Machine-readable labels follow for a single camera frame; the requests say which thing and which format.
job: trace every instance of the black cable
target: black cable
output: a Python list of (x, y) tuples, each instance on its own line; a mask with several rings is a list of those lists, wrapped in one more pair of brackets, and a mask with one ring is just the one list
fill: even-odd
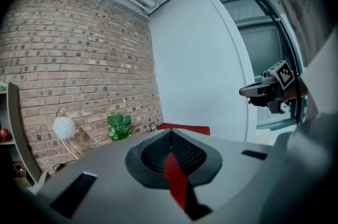
[(302, 100), (301, 100), (301, 90), (299, 88), (299, 80), (298, 80), (299, 69), (297, 70), (297, 66), (295, 64), (295, 61), (298, 62), (297, 57), (295, 55), (295, 50), (294, 50), (292, 45), (290, 47), (289, 44), (288, 44), (288, 43), (291, 43), (291, 39), (290, 39), (289, 35), (284, 31), (285, 28), (281, 25), (280, 21), (276, 20), (276, 18), (279, 19), (279, 17), (277, 16), (275, 18), (273, 16), (272, 13), (275, 13), (275, 11), (273, 11), (273, 9), (271, 9), (270, 5), (268, 5), (268, 4), (266, 5), (262, 0), (256, 0), (256, 2), (262, 8), (262, 10), (270, 16), (271, 20), (273, 21), (276, 28), (278, 29), (281, 36), (283, 37), (284, 44), (285, 44), (287, 53), (288, 53), (289, 58), (290, 58), (291, 68), (294, 72), (294, 75), (296, 76), (295, 77), (295, 88), (296, 88), (296, 94), (297, 94), (296, 121), (297, 121), (297, 125), (298, 125), (300, 120), (301, 120)]
[(75, 159), (70, 160), (70, 161), (65, 162), (65, 163), (59, 163), (59, 164), (54, 165), (54, 166), (53, 166), (54, 175), (55, 175), (57, 172), (61, 171), (64, 167), (66, 167), (70, 162), (73, 162), (73, 161), (75, 161)]

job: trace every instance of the green plant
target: green plant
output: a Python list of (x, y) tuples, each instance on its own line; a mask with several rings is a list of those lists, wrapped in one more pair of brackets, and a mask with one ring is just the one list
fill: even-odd
[(132, 130), (129, 128), (132, 124), (130, 116), (123, 116), (122, 114), (112, 113), (107, 117), (108, 122), (108, 136), (114, 141), (128, 138), (132, 135)]

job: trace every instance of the brick wall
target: brick wall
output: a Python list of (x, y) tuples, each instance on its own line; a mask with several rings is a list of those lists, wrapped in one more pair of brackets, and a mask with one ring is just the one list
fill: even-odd
[(53, 132), (64, 108), (79, 156), (110, 143), (107, 114), (130, 114), (133, 133), (161, 123), (149, 22), (108, 0), (16, 0), (0, 34), (0, 81), (20, 89), (32, 152), (44, 171), (73, 159)]

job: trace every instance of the black slot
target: black slot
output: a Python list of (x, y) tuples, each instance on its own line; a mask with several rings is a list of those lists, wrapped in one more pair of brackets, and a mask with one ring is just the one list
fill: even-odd
[(82, 173), (53, 203), (51, 208), (66, 218), (71, 218), (85, 197), (96, 176)]
[(242, 154), (253, 157), (253, 158), (261, 159), (261, 160), (265, 160), (268, 157), (268, 154), (250, 151), (250, 150), (245, 150), (242, 152)]

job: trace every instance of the window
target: window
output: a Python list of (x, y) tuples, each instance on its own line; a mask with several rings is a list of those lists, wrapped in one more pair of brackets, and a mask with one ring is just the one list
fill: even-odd
[[(302, 73), (299, 54), (288, 36), (286, 25), (280, 14), (284, 14), (278, 0), (266, 0), (268, 10), (257, 0), (220, 0), (236, 23), (243, 38), (252, 65), (255, 80), (260, 81), (264, 71), (280, 60), (286, 60), (291, 66), (297, 65), (297, 73)], [(297, 111), (297, 99), (282, 104), (283, 114), (272, 114), (269, 109), (258, 107), (257, 128), (277, 130), (297, 123), (297, 112), (304, 118), (305, 100)]]

